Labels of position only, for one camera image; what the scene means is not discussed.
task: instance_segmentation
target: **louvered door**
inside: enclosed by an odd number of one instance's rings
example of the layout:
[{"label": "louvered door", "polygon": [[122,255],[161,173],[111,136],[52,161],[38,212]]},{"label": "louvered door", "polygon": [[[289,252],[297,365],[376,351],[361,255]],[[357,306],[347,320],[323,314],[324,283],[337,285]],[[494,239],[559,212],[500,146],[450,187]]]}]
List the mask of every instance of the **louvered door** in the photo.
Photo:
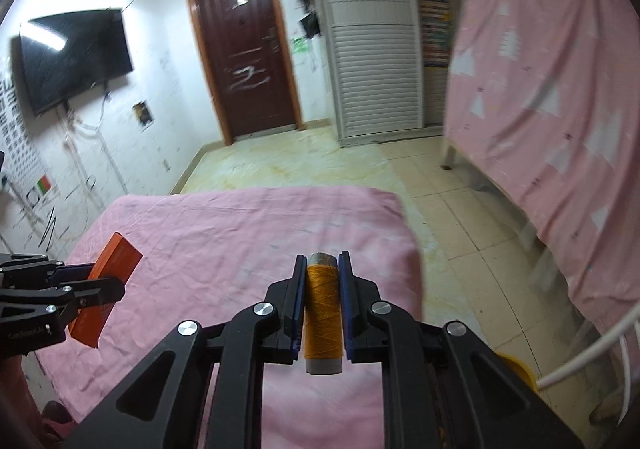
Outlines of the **louvered door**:
[{"label": "louvered door", "polygon": [[341,138],[422,127],[415,0],[324,0]]}]

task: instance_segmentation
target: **bed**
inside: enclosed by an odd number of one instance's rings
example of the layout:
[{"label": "bed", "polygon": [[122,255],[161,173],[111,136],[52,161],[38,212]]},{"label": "bed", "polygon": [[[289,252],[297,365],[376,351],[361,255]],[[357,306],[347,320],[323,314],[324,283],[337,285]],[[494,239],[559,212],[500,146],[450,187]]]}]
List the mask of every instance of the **bed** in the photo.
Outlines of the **bed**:
[{"label": "bed", "polygon": [[523,210],[601,333],[640,300],[639,68],[629,0],[465,0],[449,71],[447,140]]},{"label": "bed", "polygon": [[[391,193],[352,186],[256,188],[175,196],[125,196],[70,254],[94,261],[114,231],[143,253],[100,337],[37,356],[61,401],[82,420],[181,320],[228,321],[291,276],[296,254],[350,251],[354,273],[420,317],[417,241]],[[269,448],[383,447],[379,365],[344,365],[331,378],[293,367],[264,371],[262,443]]]}]

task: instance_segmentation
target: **black tv screen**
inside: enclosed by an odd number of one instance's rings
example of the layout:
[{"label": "black tv screen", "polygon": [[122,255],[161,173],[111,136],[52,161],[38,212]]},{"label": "black tv screen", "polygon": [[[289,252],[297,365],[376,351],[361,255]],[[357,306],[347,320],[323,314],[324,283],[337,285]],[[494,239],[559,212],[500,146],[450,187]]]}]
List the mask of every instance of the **black tv screen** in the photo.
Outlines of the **black tv screen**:
[{"label": "black tv screen", "polygon": [[35,114],[133,70],[119,9],[69,12],[24,22],[20,48]]}]

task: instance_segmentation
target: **yellow thread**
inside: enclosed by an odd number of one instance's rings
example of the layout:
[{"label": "yellow thread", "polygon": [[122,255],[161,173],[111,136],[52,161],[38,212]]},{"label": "yellow thread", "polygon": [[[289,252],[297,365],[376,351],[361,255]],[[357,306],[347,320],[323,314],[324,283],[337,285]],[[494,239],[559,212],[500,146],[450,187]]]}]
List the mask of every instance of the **yellow thread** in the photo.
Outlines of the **yellow thread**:
[{"label": "yellow thread", "polygon": [[338,298],[338,269],[306,267],[305,358],[342,358],[342,321]]}]

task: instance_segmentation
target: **tile floor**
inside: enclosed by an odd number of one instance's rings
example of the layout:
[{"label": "tile floor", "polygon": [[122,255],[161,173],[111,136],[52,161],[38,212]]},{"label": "tile floor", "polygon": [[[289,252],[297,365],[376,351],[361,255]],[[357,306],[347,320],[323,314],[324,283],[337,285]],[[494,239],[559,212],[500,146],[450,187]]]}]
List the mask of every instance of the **tile floor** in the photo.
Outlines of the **tile floor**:
[{"label": "tile floor", "polygon": [[[564,281],[540,291],[531,273],[542,248],[523,248],[517,209],[491,188],[472,190],[463,161],[443,171],[440,160],[437,137],[339,148],[328,128],[287,132],[207,153],[182,192],[312,184],[394,192],[422,248],[423,320],[460,318],[536,375],[552,371],[566,360],[579,325]],[[542,392],[589,448],[599,447],[609,429],[588,422],[615,385],[608,365]]]}]

